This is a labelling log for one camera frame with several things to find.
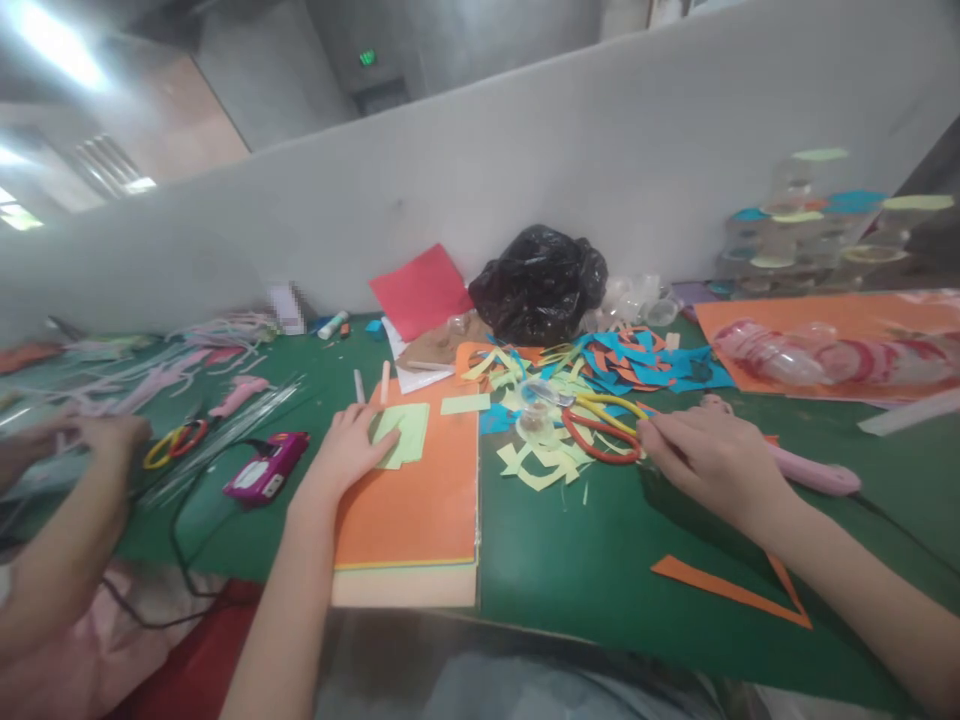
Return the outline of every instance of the black cable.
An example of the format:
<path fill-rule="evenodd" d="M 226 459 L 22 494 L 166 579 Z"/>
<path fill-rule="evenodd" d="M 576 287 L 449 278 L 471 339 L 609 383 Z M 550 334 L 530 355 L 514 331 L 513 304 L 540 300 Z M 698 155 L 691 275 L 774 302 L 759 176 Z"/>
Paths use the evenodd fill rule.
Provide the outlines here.
<path fill-rule="evenodd" d="M 248 438 L 245 440 L 237 440 L 226 445 L 220 452 L 214 455 L 210 460 L 204 463 L 196 472 L 196 474 L 191 478 L 190 482 L 187 485 L 186 490 L 180 497 L 180 500 L 177 502 L 177 507 L 173 511 L 173 515 L 170 517 L 170 525 L 168 527 L 168 535 L 170 538 L 170 545 L 173 548 L 174 557 L 177 560 L 177 567 L 180 570 L 180 575 L 183 578 L 183 584 L 187 588 L 187 592 L 197 598 L 203 599 L 216 599 L 220 597 L 220 592 L 205 592 L 203 590 L 198 590 L 197 586 L 193 583 L 193 578 L 190 577 L 190 561 L 187 559 L 186 555 L 183 552 L 183 548 L 180 547 L 180 542 L 177 540 L 177 521 L 180 519 L 180 515 L 183 513 L 183 509 L 187 505 L 187 501 L 190 500 L 190 497 L 193 495 L 193 491 L 196 490 L 197 485 L 200 484 L 200 480 L 203 478 L 203 475 L 207 472 L 207 468 L 210 465 L 218 460 L 227 450 L 239 445 L 251 445 L 256 448 L 257 452 L 260 455 L 267 456 L 272 449 L 272 445 L 269 445 L 262 440 L 255 440 L 253 438 Z M 201 612 L 193 613 L 192 615 L 187 615 L 182 618 L 177 618 L 176 620 L 171 620 L 164 623 L 152 623 L 144 620 L 140 614 L 137 612 L 136 608 L 130 605 L 117 589 L 117 587 L 107 578 L 100 579 L 101 584 L 107 589 L 107 592 L 110 593 L 110 596 L 114 599 L 117 605 L 120 606 L 124 612 L 126 612 L 134 622 L 136 622 L 140 627 L 145 630 L 166 630 L 167 628 L 174 627 L 175 625 L 180 625 L 185 622 L 190 622 L 191 620 L 196 620 L 198 618 L 205 617 L 211 613 L 217 612 L 219 610 L 224 610 L 229 607 L 240 607 L 244 605 L 251 605 L 253 601 L 248 602 L 235 602 L 230 600 L 225 600 L 221 605 L 211 605 L 206 610 Z"/>

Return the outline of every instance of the white paper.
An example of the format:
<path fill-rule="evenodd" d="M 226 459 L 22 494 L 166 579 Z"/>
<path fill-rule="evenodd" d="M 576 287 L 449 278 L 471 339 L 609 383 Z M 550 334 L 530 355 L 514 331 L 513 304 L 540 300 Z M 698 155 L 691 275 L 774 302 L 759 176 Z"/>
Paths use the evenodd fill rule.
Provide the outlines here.
<path fill-rule="evenodd" d="M 449 370 L 424 370 L 423 372 L 416 373 L 410 370 L 404 370 L 396 364 L 396 360 L 400 357 L 400 354 L 407 349 L 407 345 L 410 343 L 403 341 L 400 333 L 397 332 L 393 323 L 390 322 L 390 318 L 386 315 L 383 316 L 383 327 L 387 331 L 387 340 L 390 342 L 390 352 L 393 353 L 394 365 L 396 365 L 397 368 L 397 379 L 400 381 L 401 393 L 406 395 L 414 390 L 425 388 L 427 385 L 432 385 L 439 380 L 453 375 Z"/>

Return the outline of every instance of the red paper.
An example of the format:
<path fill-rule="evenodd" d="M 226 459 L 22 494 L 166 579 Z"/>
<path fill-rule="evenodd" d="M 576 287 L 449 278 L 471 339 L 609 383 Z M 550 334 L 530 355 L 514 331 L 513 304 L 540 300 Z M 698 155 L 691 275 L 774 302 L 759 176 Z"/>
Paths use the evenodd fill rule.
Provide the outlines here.
<path fill-rule="evenodd" d="M 463 276 L 439 243 L 399 270 L 374 278 L 370 289 L 406 342 L 473 308 Z"/>

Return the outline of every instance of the hand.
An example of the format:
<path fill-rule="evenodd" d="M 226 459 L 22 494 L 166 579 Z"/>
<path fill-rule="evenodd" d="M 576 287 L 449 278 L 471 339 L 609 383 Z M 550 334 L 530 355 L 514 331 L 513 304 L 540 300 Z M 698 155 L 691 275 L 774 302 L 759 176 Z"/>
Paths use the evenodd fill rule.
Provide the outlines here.
<path fill-rule="evenodd" d="M 334 506 L 331 509 L 336 510 L 343 493 L 380 462 L 400 439 L 400 431 L 393 430 L 376 445 L 370 444 L 370 423 L 377 412 L 378 409 L 370 405 L 353 404 L 333 416 L 294 501 L 320 494 L 328 497 Z"/>
<path fill-rule="evenodd" d="M 80 441 L 96 455 L 128 455 L 153 434 L 149 421 L 138 415 L 75 417 L 71 422 Z"/>
<path fill-rule="evenodd" d="M 745 420 L 695 407 L 641 420 L 637 434 L 674 486 L 756 542 L 803 502 Z"/>

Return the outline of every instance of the black plastic bag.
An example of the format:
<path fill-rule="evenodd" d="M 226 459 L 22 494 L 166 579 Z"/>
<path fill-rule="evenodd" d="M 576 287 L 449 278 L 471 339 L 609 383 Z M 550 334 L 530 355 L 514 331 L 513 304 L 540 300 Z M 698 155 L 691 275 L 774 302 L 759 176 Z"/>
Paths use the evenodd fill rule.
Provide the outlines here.
<path fill-rule="evenodd" d="M 586 238 L 532 225 L 468 289 L 497 339 L 551 347 L 576 336 L 583 314 L 600 307 L 606 285 L 607 261 Z"/>

